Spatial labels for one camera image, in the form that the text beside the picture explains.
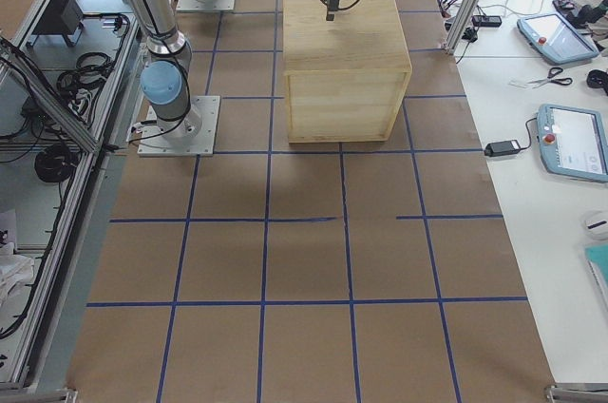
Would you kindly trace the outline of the aluminium side frame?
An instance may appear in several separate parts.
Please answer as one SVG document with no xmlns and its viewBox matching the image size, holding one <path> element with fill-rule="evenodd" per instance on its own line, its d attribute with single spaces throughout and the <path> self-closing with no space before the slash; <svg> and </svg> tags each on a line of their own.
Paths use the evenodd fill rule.
<svg viewBox="0 0 608 403">
<path fill-rule="evenodd" d="M 19 266 L 1 277 L 2 395 L 34 387 L 61 267 L 142 38 L 124 0 L 76 0 L 76 46 L 42 35 L 29 47 L 49 1 L 1 0 L 1 257 Z"/>
</svg>

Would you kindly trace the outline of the wooden drawer cabinet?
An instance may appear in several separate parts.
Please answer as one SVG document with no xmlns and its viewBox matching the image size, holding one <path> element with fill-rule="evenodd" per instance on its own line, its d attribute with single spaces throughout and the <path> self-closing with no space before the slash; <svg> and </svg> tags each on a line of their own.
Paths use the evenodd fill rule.
<svg viewBox="0 0 608 403">
<path fill-rule="evenodd" d="M 283 0 L 288 140 L 383 142 L 412 75 L 395 0 L 361 0 L 332 21 L 318 0 Z"/>
</svg>

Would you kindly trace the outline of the black power adapter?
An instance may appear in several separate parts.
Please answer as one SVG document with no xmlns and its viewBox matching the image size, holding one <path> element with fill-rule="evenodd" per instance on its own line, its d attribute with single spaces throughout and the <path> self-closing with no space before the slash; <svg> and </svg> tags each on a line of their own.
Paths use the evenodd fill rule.
<svg viewBox="0 0 608 403">
<path fill-rule="evenodd" d="M 487 157 L 503 157 L 516 155 L 522 151 L 522 147 L 517 140 L 506 140 L 488 143 L 484 148 Z"/>
</svg>

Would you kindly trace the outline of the blue teach pendant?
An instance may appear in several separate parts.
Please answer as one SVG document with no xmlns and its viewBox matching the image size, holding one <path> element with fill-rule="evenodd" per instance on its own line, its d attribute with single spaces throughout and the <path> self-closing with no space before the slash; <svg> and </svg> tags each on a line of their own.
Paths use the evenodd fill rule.
<svg viewBox="0 0 608 403">
<path fill-rule="evenodd" d="M 594 59 L 599 51 L 555 12 L 522 17 L 517 28 L 548 63 L 555 66 Z"/>
<path fill-rule="evenodd" d="M 541 161 L 549 173 L 607 183 L 607 137 L 597 111 L 544 104 L 537 125 Z"/>
</svg>

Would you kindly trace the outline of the lower blue teach pendant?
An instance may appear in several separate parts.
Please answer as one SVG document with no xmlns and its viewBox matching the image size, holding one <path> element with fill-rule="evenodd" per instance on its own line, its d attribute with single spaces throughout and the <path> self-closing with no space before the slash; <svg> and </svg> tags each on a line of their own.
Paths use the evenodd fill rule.
<svg viewBox="0 0 608 403">
<path fill-rule="evenodd" d="M 541 161 L 549 173 L 607 183 L 607 137 L 597 111 L 544 104 L 537 125 Z"/>
</svg>

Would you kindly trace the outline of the upper blue teach pendant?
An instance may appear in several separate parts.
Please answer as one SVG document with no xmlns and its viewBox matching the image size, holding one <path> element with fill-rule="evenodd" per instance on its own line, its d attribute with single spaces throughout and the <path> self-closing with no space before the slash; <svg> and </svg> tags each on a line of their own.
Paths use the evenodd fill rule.
<svg viewBox="0 0 608 403">
<path fill-rule="evenodd" d="M 522 17 L 517 28 L 548 63 L 555 66 L 594 59 L 599 51 L 555 12 Z"/>
</svg>

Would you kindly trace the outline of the black control box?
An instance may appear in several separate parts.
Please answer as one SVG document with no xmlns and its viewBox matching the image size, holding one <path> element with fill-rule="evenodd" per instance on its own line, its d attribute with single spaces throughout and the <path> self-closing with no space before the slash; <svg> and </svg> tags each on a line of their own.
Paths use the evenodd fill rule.
<svg viewBox="0 0 608 403">
<path fill-rule="evenodd" d="M 33 47 L 42 35 L 56 35 L 68 47 L 75 47 L 84 28 L 83 19 L 84 13 L 76 0 L 50 0 L 27 45 Z"/>
</svg>

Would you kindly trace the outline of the black handled scissors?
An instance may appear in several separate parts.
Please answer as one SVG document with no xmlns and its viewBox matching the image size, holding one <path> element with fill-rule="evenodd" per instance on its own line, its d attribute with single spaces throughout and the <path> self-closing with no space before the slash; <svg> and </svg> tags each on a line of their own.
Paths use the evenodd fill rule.
<svg viewBox="0 0 608 403">
<path fill-rule="evenodd" d="M 541 87 L 547 84 L 554 84 L 559 86 L 570 86 L 573 83 L 571 77 L 561 77 L 564 69 L 562 67 L 551 67 L 546 76 L 539 80 L 533 80 L 528 82 L 533 88 Z"/>
</svg>

